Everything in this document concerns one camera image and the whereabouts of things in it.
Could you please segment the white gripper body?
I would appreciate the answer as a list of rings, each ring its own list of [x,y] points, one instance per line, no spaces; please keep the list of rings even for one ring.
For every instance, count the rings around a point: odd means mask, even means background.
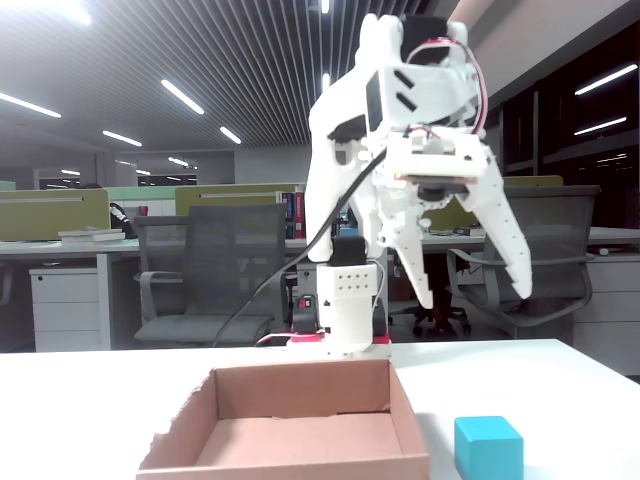
[[[415,215],[423,235],[427,214],[459,204],[456,194],[466,193],[487,168],[488,146],[468,128],[409,127],[390,133],[381,146],[385,157],[371,174],[381,245],[387,216]]]

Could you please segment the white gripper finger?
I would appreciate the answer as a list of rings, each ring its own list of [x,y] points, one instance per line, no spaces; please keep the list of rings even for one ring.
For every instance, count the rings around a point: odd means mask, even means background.
[[[423,308],[433,307],[433,294],[424,269],[422,228],[413,214],[392,213],[382,222],[382,243],[393,249]]]
[[[467,192],[456,194],[466,212],[474,214],[485,230],[512,280],[512,287],[522,298],[532,293],[530,249],[504,192],[504,181],[496,161],[490,157],[485,173]]]

